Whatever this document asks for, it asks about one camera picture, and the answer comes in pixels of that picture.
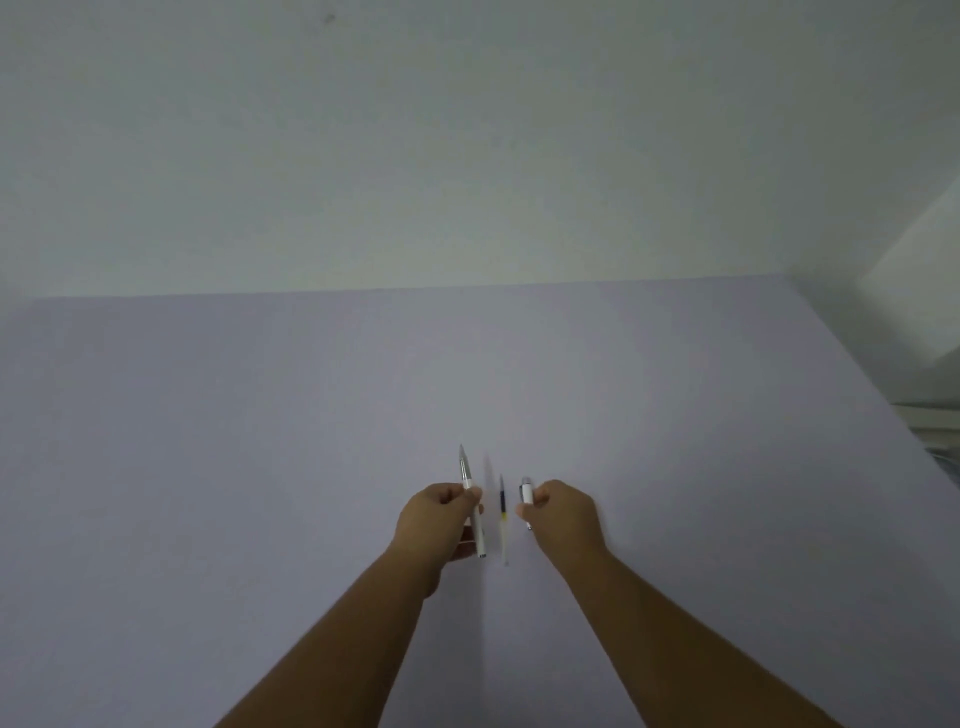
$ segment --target wall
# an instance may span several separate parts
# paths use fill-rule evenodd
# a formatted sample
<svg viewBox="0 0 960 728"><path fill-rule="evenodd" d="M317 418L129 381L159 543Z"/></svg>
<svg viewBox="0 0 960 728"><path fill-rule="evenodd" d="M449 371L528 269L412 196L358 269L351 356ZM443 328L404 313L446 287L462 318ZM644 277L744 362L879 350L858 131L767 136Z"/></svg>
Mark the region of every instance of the wall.
<svg viewBox="0 0 960 728"><path fill-rule="evenodd" d="M960 173L954 0L6 6L37 296L849 266Z"/></svg>
<svg viewBox="0 0 960 728"><path fill-rule="evenodd" d="M889 401L960 404L960 178L860 275L798 284Z"/></svg>
<svg viewBox="0 0 960 728"><path fill-rule="evenodd" d="M25 296L0 277L0 327L26 302Z"/></svg>
<svg viewBox="0 0 960 728"><path fill-rule="evenodd" d="M42 301L0 423L5 725L212 724L461 442L488 487L594 493L633 568L845 725L960 711L960 493L780 279ZM384 725L635 723L495 525Z"/></svg>

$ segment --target finger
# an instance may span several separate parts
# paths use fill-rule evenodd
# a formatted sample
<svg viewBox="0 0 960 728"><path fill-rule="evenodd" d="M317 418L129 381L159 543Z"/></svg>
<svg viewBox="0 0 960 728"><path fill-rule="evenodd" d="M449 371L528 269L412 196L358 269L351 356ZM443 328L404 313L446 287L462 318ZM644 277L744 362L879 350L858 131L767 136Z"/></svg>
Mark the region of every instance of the finger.
<svg viewBox="0 0 960 728"><path fill-rule="evenodd" d="M534 488L534 505L544 505L550 499L550 487L554 482L556 481L547 480Z"/></svg>
<svg viewBox="0 0 960 728"><path fill-rule="evenodd" d="M422 491L423 495L437 503L449 503L464 492L463 483L434 483Z"/></svg>
<svg viewBox="0 0 960 728"><path fill-rule="evenodd" d="M522 520L528 523L537 517L537 506L533 503L518 503L514 511Z"/></svg>
<svg viewBox="0 0 960 728"><path fill-rule="evenodd" d="M483 496L483 491L479 487L473 486L462 490L460 495L450 501L447 507L452 509L451 515L454 518L465 521L473 512L473 508L480 502L481 496Z"/></svg>
<svg viewBox="0 0 960 728"><path fill-rule="evenodd" d="M453 549L453 555L450 556L450 561L460 561L461 559L467 559L470 556L476 556L477 553L477 544L457 544L457 547Z"/></svg>

